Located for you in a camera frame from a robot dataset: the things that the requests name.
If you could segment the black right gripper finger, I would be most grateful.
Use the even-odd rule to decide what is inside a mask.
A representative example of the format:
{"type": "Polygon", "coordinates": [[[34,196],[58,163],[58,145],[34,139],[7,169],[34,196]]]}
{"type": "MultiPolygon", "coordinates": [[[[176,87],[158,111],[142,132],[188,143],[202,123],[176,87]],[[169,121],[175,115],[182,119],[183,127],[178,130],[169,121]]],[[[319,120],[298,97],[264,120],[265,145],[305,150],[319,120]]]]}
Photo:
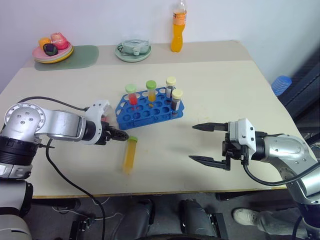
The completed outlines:
{"type": "Polygon", "coordinates": [[[189,155],[188,157],[208,167],[219,168],[226,171],[229,171],[231,169],[231,164],[229,160],[216,161],[212,157],[198,156],[198,155],[189,155]]]}
{"type": "Polygon", "coordinates": [[[229,131],[229,124],[228,123],[215,123],[215,122],[207,122],[196,124],[192,126],[193,129],[205,131],[205,132],[214,132],[214,131],[222,131],[228,132],[229,131]]]}

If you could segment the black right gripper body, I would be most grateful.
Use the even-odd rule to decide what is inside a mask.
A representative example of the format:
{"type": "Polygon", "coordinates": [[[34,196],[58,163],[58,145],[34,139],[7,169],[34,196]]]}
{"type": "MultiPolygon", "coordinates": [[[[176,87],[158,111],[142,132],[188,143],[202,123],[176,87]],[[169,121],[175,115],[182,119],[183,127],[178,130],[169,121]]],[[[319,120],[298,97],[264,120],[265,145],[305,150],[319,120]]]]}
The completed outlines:
{"type": "Polygon", "coordinates": [[[237,140],[231,139],[231,134],[225,134],[224,141],[222,142],[222,160],[223,169],[226,171],[231,170],[231,159],[240,160],[241,165],[248,166],[248,146],[240,144],[237,140]]]}

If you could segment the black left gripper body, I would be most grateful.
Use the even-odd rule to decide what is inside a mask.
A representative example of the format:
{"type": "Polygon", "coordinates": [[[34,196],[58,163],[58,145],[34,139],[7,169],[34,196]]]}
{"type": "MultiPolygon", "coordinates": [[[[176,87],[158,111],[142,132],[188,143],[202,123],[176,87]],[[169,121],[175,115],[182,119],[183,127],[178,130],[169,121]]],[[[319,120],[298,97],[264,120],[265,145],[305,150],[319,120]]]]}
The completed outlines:
{"type": "Polygon", "coordinates": [[[100,138],[99,138],[99,144],[104,146],[107,144],[107,142],[111,139],[112,137],[112,130],[113,127],[110,126],[110,124],[108,122],[105,121],[101,121],[101,134],[100,134],[100,138]]]}

